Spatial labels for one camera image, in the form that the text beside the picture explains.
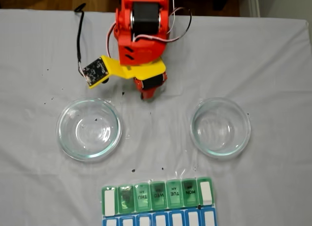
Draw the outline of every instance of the white label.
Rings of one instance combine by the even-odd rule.
[[[117,226],[117,220],[106,221],[106,226]]]
[[[105,216],[115,215],[115,191],[105,191]]]
[[[213,197],[211,195],[209,182],[201,182],[200,189],[201,189],[201,196],[203,197],[203,205],[212,205]]]
[[[190,226],[199,226],[197,212],[189,212],[189,224]]]
[[[133,226],[133,220],[132,219],[126,219],[122,221],[123,226]]]
[[[215,216],[213,211],[205,212],[205,225],[206,226],[215,226]]]
[[[172,214],[172,226],[183,226],[182,215],[181,214]]]
[[[140,217],[140,226],[150,226],[150,218],[149,217]]]
[[[156,216],[156,226],[166,226],[166,217],[164,215]]]

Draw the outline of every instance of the glass dish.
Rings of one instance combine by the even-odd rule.
[[[226,160],[246,147],[250,122],[244,111],[224,98],[208,99],[196,108],[191,120],[191,137],[206,155]]]
[[[69,104],[57,123],[57,139],[73,159],[94,161],[117,146],[122,133],[116,109],[101,99],[84,98]]]

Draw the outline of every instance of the white tablecloth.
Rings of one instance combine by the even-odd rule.
[[[83,66],[105,54],[113,21],[86,13]],[[167,45],[168,81],[149,103],[132,80],[88,89],[77,71],[78,22],[73,12],[0,10],[0,225],[99,226],[104,185],[200,176],[213,179],[220,226],[311,225],[305,21],[194,17],[186,36]],[[187,22],[177,17],[174,34]],[[117,57],[114,38],[111,51]],[[56,142],[58,115],[81,97],[110,101],[123,119],[120,146],[96,164],[67,157]],[[214,161],[191,142],[190,115],[210,97],[249,114],[252,135],[238,159]]]

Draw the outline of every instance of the pill organizer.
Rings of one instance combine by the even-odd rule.
[[[102,189],[103,226],[217,226],[208,177]]]

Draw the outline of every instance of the white baseboard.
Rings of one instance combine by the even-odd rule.
[[[239,0],[241,17],[260,17],[259,0]]]

